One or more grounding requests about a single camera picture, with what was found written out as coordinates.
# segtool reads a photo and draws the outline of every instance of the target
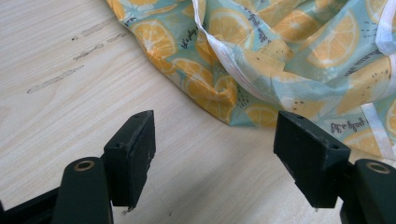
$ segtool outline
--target black plastic part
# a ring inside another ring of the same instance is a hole
[[[334,179],[347,169],[350,149],[300,115],[279,111],[274,153],[311,206],[334,208]]]
[[[105,146],[105,162],[114,206],[135,208],[155,154],[153,111],[135,114]]]
[[[50,223],[58,189],[53,189],[6,212],[0,204],[0,223]]]
[[[367,223],[396,223],[396,169],[380,161],[358,160],[355,190]]]
[[[51,223],[113,223],[101,159],[88,157],[66,166]]]

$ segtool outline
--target wooden table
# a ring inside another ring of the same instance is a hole
[[[162,75],[106,0],[0,3],[0,199],[6,209],[100,156],[155,111],[157,154],[136,209],[115,223],[340,223],[315,211],[273,154],[274,129],[229,127]],[[351,160],[372,158],[354,152]]]

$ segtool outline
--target light wood tabletop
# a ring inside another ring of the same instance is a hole
[[[274,129],[206,113],[148,61],[106,0],[2,0],[0,14],[6,210],[59,187],[68,163],[101,156],[129,117],[153,109],[148,181],[135,210],[113,208],[115,223],[340,223],[341,200],[316,211],[294,185],[273,153]]]

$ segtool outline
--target patterned cloth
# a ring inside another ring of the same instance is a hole
[[[107,0],[149,60],[214,117],[305,116],[396,160],[396,0]]]

